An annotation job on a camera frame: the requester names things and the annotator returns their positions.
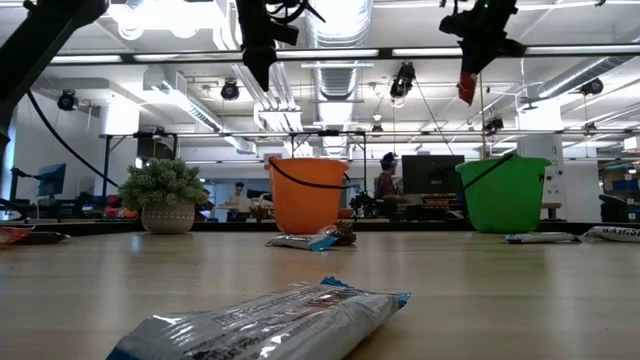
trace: orange bucket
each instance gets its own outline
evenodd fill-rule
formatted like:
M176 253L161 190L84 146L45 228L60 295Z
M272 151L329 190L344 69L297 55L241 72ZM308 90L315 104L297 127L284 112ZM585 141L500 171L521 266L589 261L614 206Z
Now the orange bucket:
M275 157L269 158L269 164L264 168L271 177L273 210L280 231L315 234L338 221L347 164L329 159Z

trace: man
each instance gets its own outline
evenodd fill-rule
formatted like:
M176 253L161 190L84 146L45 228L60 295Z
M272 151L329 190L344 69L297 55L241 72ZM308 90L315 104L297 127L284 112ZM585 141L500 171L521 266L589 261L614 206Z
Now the man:
M393 203L404 203L406 200L400 196L398 188L393 182L393 175L396 174L398 162L394 159L393 153L387 153L380 160L382 172L378 176L375 196L378 200L385 200Z
M228 206L236 206L237 210L230 210L229 212L233 214L233 217L237 217L240 213L249 213L251 210L251 200L242 194L242 190L244 189L244 184L241 182L236 183L236 191L229 196L229 199L225 203Z

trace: toothpaste tube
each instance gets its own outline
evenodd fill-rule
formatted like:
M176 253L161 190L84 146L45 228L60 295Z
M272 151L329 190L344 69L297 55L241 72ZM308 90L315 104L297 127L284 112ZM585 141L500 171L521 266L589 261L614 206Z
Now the toothpaste tube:
M268 246L284 246L311 251L322 251L330 248L338 241L335 236L325 234L315 235L276 235L269 240Z
M218 311L153 315L107 360L342 359L410 295L362 291L333 278L294 283Z
M548 244L565 241L580 243L580 238L577 236L561 232L509 234L504 239L509 244Z
M640 230L615 226L594 226L583 236L609 241L640 243Z

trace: potted plant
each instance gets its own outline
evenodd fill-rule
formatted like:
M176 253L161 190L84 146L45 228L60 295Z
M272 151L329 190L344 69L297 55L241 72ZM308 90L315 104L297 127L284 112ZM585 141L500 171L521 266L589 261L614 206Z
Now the potted plant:
M182 159L152 159L142 169L129 166L119 189L127 209L142 209L142 225L153 234L182 234L193 226L194 205L207 201L200 169Z

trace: green plant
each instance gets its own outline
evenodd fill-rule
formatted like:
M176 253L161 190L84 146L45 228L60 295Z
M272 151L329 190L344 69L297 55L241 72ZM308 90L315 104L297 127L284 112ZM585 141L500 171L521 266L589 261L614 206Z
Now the green plant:
M198 179L200 169L189 168L182 159L151 159L142 169L129 166L129 179L120 186L122 204L127 209L141 209L148 204L172 206L179 200L195 204L207 201Z

